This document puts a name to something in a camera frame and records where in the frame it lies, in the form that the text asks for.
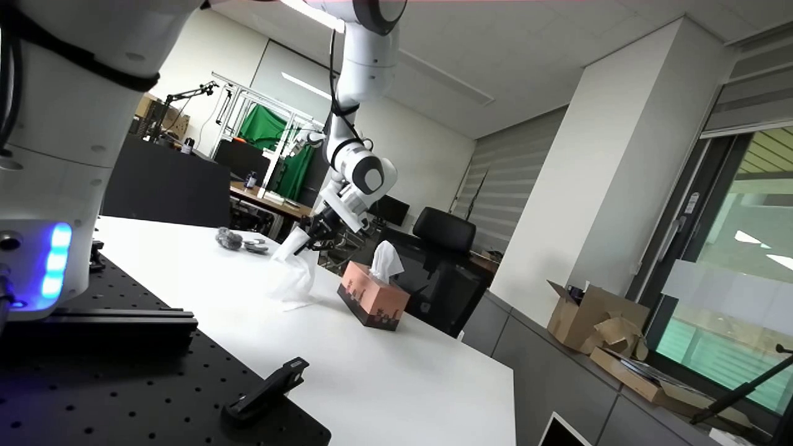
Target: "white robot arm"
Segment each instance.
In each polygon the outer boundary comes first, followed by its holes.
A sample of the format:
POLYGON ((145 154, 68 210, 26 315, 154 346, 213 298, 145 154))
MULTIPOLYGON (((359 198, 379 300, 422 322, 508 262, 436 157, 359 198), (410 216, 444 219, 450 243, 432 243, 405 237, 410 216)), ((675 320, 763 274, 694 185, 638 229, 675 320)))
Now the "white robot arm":
MULTIPOLYGON (((351 229, 395 182, 356 137, 406 0, 307 0, 348 23, 327 209, 351 229)), ((203 0, 2 0, 0 324, 47 317, 89 284, 95 220, 141 92, 203 0)))

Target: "blue led light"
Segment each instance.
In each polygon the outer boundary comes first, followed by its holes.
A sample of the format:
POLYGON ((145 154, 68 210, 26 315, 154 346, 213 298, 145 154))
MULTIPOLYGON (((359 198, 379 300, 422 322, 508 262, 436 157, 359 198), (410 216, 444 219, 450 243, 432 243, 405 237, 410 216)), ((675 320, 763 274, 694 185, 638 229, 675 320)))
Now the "blue led light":
POLYGON ((42 298, 45 300, 58 300, 63 287, 66 287, 66 274, 45 274, 42 298))
POLYGON ((61 300, 66 289, 66 274, 71 262, 72 229, 68 224, 52 226, 45 274, 41 283, 41 298, 33 309, 47 309, 61 300))
POLYGON ((71 261, 71 251, 49 251, 47 272, 66 272, 71 261))
POLYGON ((68 251, 72 243, 72 229, 68 224, 58 224, 49 236, 49 251, 68 251))

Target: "ceiling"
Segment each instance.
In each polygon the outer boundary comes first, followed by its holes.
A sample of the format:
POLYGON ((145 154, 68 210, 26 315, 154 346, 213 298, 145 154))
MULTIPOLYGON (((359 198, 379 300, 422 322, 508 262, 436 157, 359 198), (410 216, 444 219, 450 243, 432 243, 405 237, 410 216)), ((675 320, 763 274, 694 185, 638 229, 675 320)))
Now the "ceiling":
MULTIPOLYGON (((330 32, 282 6, 220 14, 327 60, 330 32)), ((793 19, 793 0, 413 0, 388 95, 482 139, 570 102, 581 70, 690 14, 725 42, 793 19)))

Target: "desk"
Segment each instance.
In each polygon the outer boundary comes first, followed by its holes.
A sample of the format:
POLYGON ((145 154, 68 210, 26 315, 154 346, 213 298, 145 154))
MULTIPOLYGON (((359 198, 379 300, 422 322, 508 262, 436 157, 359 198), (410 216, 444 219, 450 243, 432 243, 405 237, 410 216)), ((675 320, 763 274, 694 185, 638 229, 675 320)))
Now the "desk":
POLYGON ((294 220, 303 220, 313 216, 313 209, 295 203, 289 205, 282 200, 274 200, 269 196, 258 198, 255 190, 247 188, 242 182, 234 182, 228 185, 228 194, 244 203, 250 203, 255 209, 265 209, 274 210, 277 216, 275 229, 271 231, 271 236, 275 236, 275 240, 285 240, 294 231, 294 220))
POLYGON ((119 267, 269 376, 306 356, 290 400, 332 432, 337 446, 514 446, 514 372, 405 317, 400 331, 362 328, 317 267, 313 303, 285 309, 269 298, 271 258, 228 252, 217 231, 103 219, 99 237, 119 267))

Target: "monitor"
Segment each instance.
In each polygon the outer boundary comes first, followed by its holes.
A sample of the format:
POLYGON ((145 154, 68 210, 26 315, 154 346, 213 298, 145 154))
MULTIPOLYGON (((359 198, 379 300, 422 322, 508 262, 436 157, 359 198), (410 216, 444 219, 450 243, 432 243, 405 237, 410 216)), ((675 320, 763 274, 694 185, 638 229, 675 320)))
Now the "monitor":
POLYGON ((271 158, 264 157, 264 149, 238 141, 220 141, 217 152, 217 164, 228 165, 228 172, 244 182, 250 174, 255 174, 255 183, 264 183, 271 158))
POLYGON ((538 446, 592 446, 592 444, 582 433, 579 433, 561 414, 553 412, 538 446))
POLYGON ((379 200, 370 209, 372 216, 378 216, 378 219, 382 219, 382 220, 388 220, 388 224, 395 224, 395 226, 403 226, 403 224, 405 224, 406 210, 410 210, 410 205, 403 203, 403 200, 398 200, 398 198, 391 198, 391 196, 379 198, 379 200))

